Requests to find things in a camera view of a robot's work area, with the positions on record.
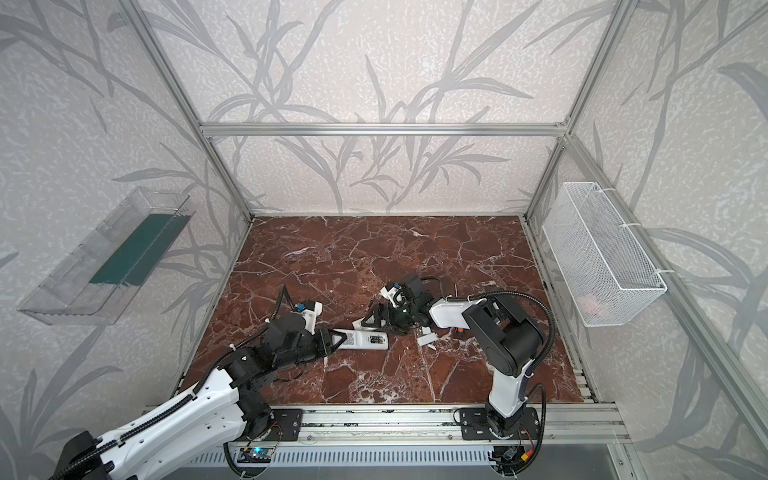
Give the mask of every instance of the red marble surface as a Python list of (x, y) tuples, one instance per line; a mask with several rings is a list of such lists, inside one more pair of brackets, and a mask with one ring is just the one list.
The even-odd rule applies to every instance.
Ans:
[[(294, 302), (323, 303), (318, 325), (351, 329), (384, 283), (410, 272), (440, 276), (451, 292), (456, 283), (460, 295), (503, 288), (546, 302), (517, 217), (257, 218), (184, 388), (230, 343), (263, 325), (282, 283)], [(437, 294), (436, 283), (432, 287)], [(543, 312), (527, 300), (521, 304), (546, 332)], [(390, 335), (386, 351), (340, 350), (263, 394), (276, 404), (484, 402), (492, 374), (475, 339), (450, 329), (436, 332), (436, 351), (419, 347), (415, 331)], [(300, 371), (278, 376), (293, 378)], [(545, 385), (551, 402), (581, 402), (559, 336), (533, 382)]]

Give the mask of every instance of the metal vent grille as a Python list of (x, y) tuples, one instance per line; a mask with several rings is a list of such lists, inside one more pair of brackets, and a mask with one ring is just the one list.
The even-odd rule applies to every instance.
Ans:
[[(490, 445), (382, 445), (293, 447), (281, 445), (269, 467), (357, 467), (418, 465), (489, 465)], [(238, 464), (242, 467), (253, 466)], [(190, 460), (185, 467), (225, 467), (221, 449)]]
[(184, 465), (185, 467), (221, 467), (227, 466), (227, 460), (224, 459), (223, 449), (218, 449), (213, 452), (205, 452), (192, 458), (189, 463)]

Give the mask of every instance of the black mounting plate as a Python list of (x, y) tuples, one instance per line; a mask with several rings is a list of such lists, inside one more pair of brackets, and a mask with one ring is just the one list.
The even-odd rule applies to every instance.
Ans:
[[(280, 427), (272, 428), (272, 431), (264, 437), (264, 442), (295, 442), (299, 439), (299, 430), (301, 430), (301, 418), (304, 415), (302, 409), (272, 409), (275, 415), (275, 423)], [(280, 430), (283, 430), (283, 437), (280, 438)]]
[[(458, 422), (462, 426), (462, 438), (464, 440), (498, 440), (498, 437), (492, 434), (490, 427), (488, 427), (488, 414), (485, 411), (485, 407), (459, 409)], [(528, 436), (522, 431), (522, 427), (525, 427), (528, 433), (531, 434), (531, 440), (535, 442), (539, 435), (539, 421), (536, 409), (525, 407), (520, 416), (519, 423), (522, 438), (528, 440)], [(519, 438), (520, 435), (515, 431), (509, 440), (514, 440), (517, 443)]]

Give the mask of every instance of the white remote control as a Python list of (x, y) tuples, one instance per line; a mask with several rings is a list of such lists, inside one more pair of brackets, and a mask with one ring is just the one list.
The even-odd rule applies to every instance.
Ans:
[(346, 333), (346, 341), (341, 344), (339, 350), (386, 350), (389, 348), (389, 339), (384, 332), (363, 332), (362, 330), (333, 329), (333, 342), (336, 343), (341, 336), (335, 332)]

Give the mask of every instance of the white wire mesh basket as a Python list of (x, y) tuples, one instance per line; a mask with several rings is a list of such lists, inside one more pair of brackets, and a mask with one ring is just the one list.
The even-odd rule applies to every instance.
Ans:
[(595, 182), (563, 183), (544, 233), (585, 326), (624, 325), (667, 291)]

